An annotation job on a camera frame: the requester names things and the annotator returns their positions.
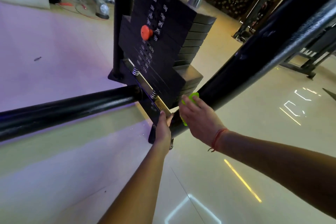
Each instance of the orange selector pin knob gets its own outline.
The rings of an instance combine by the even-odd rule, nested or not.
[[[147,25],[141,27],[141,37],[143,40],[147,41],[153,35],[153,30],[151,30]]]

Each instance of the hand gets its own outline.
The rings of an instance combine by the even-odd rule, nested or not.
[[[165,155],[169,152],[170,148],[170,123],[173,118],[174,113],[172,113],[168,118],[166,118],[166,114],[164,111],[161,111],[159,121],[156,126],[155,132],[155,142],[154,146],[161,148]]]
[[[182,99],[185,105],[179,103],[180,115],[190,128],[191,134],[211,147],[216,133],[225,126],[215,111],[199,97],[193,96],[197,105],[185,95]]]

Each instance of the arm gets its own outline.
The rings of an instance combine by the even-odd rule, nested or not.
[[[195,97],[197,105],[183,97],[180,115],[192,135],[275,180],[320,211],[336,218],[336,158],[318,152],[263,141],[225,130],[214,110]]]
[[[161,112],[153,146],[98,224],[152,223],[163,162],[170,147],[172,118],[166,120]]]

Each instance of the metal spring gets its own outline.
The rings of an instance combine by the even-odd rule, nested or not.
[[[137,75],[140,74],[140,71],[136,67],[134,67],[133,71],[132,71],[132,74],[135,75],[135,76],[137,76]]]
[[[153,90],[152,93],[150,94],[150,98],[151,99],[157,99],[158,98],[158,95],[157,93]]]

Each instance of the floor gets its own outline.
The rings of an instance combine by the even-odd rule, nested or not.
[[[241,46],[231,37],[239,23],[203,8],[217,20],[192,63],[200,86]],[[122,86],[107,79],[113,19],[75,11],[0,3],[0,111]],[[276,67],[217,114],[233,131],[336,156],[336,101],[322,90],[336,92],[336,61],[316,73],[310,80]],[[150,128],[131,104],[2,143],[0,222],[95,224],[149,150]],[[174,142],[153,223],[336,223],[263,174],[207,152],[189,131]]]

